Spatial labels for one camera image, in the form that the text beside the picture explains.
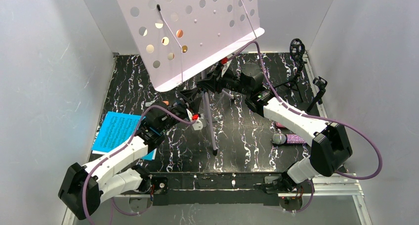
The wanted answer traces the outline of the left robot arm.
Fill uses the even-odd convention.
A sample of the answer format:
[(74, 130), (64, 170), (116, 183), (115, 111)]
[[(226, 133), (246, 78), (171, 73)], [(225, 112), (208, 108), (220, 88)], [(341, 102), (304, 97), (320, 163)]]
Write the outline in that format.
[(58, 192), (59, 199), (79, 220), (91, 220), (100, 204), (131, 190), (148, 190), (149, 174), (139, 166), (128, 166), (157, 149), (165, 131), (178, 123), (197, 127), (202, 89), (178, 92), (173, 104), (156, 101), (141, 115), (128, 139), (84, 165), (69, 166)]

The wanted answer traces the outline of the black tripod mic stand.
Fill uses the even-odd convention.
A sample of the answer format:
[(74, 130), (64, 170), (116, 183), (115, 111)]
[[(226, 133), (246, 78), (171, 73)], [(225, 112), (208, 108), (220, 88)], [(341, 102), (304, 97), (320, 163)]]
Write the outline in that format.
[(286, 87), (290, 91), (296, 91), (298, 93), (300, 101), (303, 102), (302, 95), (301, 95), (297, 81), (298, 81), (298, 78), (301, 76), (302, 69), (304, 68), (304, 65), (306, 63), (303, 60), (303, 56), (305, 54), (305, 45), (302, 42), (302, 40), (295, 38), (290, 43), (289, 51), (290, 51), (290, 57), (296, 66), (296, 69), (293, 70), (294, 76), (290, 80), (284, 83), (281, 83), (275, 86), (274, 88), (276, 89), (279, 87)]

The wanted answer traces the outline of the blue sheet music page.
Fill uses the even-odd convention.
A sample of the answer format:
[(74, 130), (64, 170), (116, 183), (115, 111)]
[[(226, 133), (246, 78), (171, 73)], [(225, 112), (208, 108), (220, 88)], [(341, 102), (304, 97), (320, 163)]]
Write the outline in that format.
[(92, 153), (105, 154), (127, 141), (140, 115), (108, 111), (92, 146)]

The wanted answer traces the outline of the silver tripod music stand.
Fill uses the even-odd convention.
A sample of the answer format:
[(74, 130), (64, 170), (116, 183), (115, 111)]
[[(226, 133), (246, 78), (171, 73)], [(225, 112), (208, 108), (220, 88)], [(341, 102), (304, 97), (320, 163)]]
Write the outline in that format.
[(158, 92), (260, 37), (257, 0), (117, 0)]

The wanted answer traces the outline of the black round-base mic stand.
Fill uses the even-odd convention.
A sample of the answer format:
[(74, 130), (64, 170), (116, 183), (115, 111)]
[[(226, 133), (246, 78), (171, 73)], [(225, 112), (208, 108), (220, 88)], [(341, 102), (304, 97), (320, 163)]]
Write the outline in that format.
[(306, 112), (310, 112), (316, 104), (319, 104), (319, 105), (323, 104), (322, 97), (324, 96), (324, 94), (326, 92), (326, 86), (327, 86), (328, 82), (324, 78), (318, 76), (318, 77), (314, 78), (313, 84), (318, 87), (319, 91), (314, 96), (310, 105), (306, 109)]

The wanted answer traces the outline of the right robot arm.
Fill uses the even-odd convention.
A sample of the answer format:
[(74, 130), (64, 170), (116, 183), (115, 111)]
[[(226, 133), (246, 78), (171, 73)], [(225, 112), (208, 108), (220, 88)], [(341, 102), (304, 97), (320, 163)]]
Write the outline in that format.
[(330, 177), (352, 155), (343, 125), (314, 119), (278, 100), (275, 91), (263, 84), (265, 77), (258, 64), (244, 64), (239, 75), (222, 68), (223, 65), (218, 63), (205, 78), (197, 81), (197, 86), (214, 93), (228, 89), (245, 95), (245, 103), (252, 112), (281, 123), (311, 146), (309, 157), (293, 163), (271, 183), (260, 186), (266, 193), (292, 191), (302, 182), (319, 175)]

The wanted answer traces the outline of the blue mesh microphone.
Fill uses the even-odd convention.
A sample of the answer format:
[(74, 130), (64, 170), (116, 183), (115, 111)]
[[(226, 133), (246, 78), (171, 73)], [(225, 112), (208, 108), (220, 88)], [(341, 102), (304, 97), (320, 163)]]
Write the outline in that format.
[(306, 144), (306, 141), (302, 137), (295, 134), (275, 133), (273, 134), (271, 141), (275, 145)]

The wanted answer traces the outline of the pink microphone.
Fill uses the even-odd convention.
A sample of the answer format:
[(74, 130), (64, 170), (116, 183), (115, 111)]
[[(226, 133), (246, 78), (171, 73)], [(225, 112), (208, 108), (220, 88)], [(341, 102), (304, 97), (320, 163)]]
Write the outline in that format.
[(282, 125), (282, 124), (280, 124), (278, 122), (275, 123), (275, 126), (278, 127), (278, 128), (282, 128), (282, 129), (286, 129), (287, 128), (287, 127), (285, 127), (284, 125)]

